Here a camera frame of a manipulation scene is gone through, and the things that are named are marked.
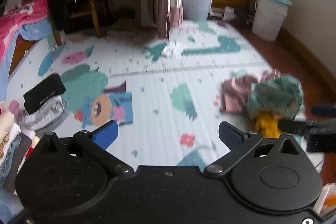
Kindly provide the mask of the black garment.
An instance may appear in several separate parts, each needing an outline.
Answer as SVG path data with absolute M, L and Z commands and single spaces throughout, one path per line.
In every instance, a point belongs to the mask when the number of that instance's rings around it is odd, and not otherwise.
M 38 111 L 50 98 L 65 93 L 60 76 L 53 73 L 23 95 L 24 107 L 29 114 Z

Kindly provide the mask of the stacked folded clothes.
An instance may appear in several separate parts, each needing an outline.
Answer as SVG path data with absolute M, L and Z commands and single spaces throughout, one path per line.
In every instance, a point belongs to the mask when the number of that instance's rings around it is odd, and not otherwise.
M 1 187 L 15 193 L 15 179 L 40 141 L 34 131 L 21 127 L 5 102 L 1 102 Z

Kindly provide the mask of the yellow garment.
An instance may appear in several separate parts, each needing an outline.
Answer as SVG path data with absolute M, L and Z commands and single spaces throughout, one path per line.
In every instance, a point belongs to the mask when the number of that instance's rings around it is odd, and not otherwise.
M 260 112 L 256 116 L 255 132 L 264 138 L 278 139 L 282 131 L 278 128 L 279 118 L 271 112 Z

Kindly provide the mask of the teal patterned garment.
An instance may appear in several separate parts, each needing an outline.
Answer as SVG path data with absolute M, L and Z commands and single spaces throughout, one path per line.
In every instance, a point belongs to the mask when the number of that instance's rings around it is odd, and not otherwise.
M 281 75 L 252 85 L 247 99 L 247 111 L 251 117 L 269 112 L 285 119 L 294 120 L 305 110 L 301 82 L 291 75 Z

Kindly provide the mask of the mauve pink garment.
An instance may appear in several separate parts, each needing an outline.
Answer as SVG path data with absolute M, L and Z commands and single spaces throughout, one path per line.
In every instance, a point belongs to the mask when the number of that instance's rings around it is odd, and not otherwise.
M 265 83 L 278 79 L 281 76 L 279 70 L 264 71 L 260 76 L 246 73 L 241 76 L 232 76 L 221 84 L 222 113 L 242 113 L 246 110 L 247 100 L 252 93 L 254 84 Z

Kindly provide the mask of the grey folded garment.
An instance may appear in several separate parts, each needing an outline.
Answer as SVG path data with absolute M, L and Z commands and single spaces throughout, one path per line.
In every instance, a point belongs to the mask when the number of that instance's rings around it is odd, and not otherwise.
M 24 110 L 18 116 L 18 124 L 39 134 L 54 131 L 68 117 L 66 101 L 61 96 L 49 99 L 33 114 Z

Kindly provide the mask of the white patterned play mat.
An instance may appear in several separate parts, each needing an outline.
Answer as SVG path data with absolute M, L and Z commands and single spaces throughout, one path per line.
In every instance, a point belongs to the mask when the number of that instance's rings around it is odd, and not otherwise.
M 181 58 L 166 58 L 168 42 L 180 43 Z M 221 84 L 272 67 L 236 28 L 185 21 L 168 40 L 146 32 L 110 31 L 103 38 L 70 34 L 61 46 L 39 40 L 9 77 L 9 109 L 24 110 L 23 95 L 57 73 L 66 88 L 68 117 L 53 132 L 59 137 L 93 131 L 108 121 L 118 137 L 106 149 L 139 165 L 197 165 L 204 168 L 229 149 L 218 137 L 222 121 L 251 131 L 247 113 L 222 113 Z

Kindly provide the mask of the white crumpled cloth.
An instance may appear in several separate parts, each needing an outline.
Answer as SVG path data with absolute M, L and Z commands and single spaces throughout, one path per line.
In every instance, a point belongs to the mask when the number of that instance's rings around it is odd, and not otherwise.
M 183 53 L 183 46 L 178 42 L 168 42 L 161 51 L 161 56 L 166 58 L 179 59 Z

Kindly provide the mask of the white bin with teal lid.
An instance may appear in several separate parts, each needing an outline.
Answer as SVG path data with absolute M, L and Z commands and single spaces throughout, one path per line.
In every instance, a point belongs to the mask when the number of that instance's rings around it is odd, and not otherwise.
M 268 41 L 274 42 L 278 37 L 283 21 L 292 5 L 290 0 L 257 0 L 252 32 Z

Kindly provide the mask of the light blue bedsheet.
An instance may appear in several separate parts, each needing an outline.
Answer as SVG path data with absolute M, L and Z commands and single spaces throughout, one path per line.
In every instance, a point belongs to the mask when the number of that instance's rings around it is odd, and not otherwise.
M 18 36 L 21 36 L 24 40 L 27 41 L 39 41 L 49 35 L 52 35 L 52 27 L 48 18 L 43 19 L 40 22 L 25 24 L 14 33 L 1 61 L 1 101 L 6 99 L 10 67 L 13 60 L 15 47 L 17 45 Z

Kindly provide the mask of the white plant pot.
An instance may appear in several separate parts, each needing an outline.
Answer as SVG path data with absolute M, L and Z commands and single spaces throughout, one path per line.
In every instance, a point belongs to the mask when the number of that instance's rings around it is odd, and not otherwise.
M 182 0 L 183 19 L 192 21 L 206 21 L 212 0 Z

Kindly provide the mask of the pink blanket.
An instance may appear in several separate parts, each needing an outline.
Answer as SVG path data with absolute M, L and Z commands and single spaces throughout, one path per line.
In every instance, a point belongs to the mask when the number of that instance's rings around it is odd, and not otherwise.
M 47 0 L 24 1 L 20 8 L 1 16 L 1 63 L 14 34 L 26 24 L 40 22 L 49 15 Z

